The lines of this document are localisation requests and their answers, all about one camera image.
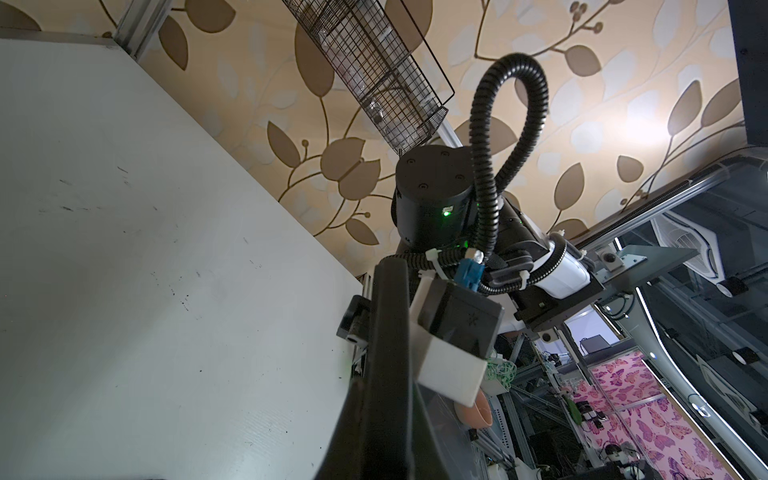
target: leaf pattern wallpaper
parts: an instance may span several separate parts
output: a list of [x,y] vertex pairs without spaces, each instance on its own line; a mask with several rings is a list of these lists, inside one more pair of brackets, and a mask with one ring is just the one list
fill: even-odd
[[585,435],[594,446],[623,442],[639,445],[664,480],[739,478],[722,463],[720,453],[691,428],[677,407],[661,395],[641,352],[628,353],[590,370],[608,398],[584,380],[575,386],[573,397],[576,402],[589,401],[595,411],[607,416],[603,429],[587,424]]
[[[505,192],[575,237],[746,146],[727,0],[379,0],[468,140],[472,95],[496,58],[534,55],[550,115]],[[125,0],[0,0],[0,26],[110,36]],[[174,0],[141,61],[197,122],[353,274],[399,242],[397,156],[280,0]],[[527,98],[500,91],[492,153],[517,142]]]

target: black wire mesh basket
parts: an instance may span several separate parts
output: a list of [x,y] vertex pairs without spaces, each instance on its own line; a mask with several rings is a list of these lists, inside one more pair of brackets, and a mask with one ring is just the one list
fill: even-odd
[[377,0],[283,3],[398,155],[435,134],[448,113],[445,103],[453,87],[440,68],[452,92],[441,101]]

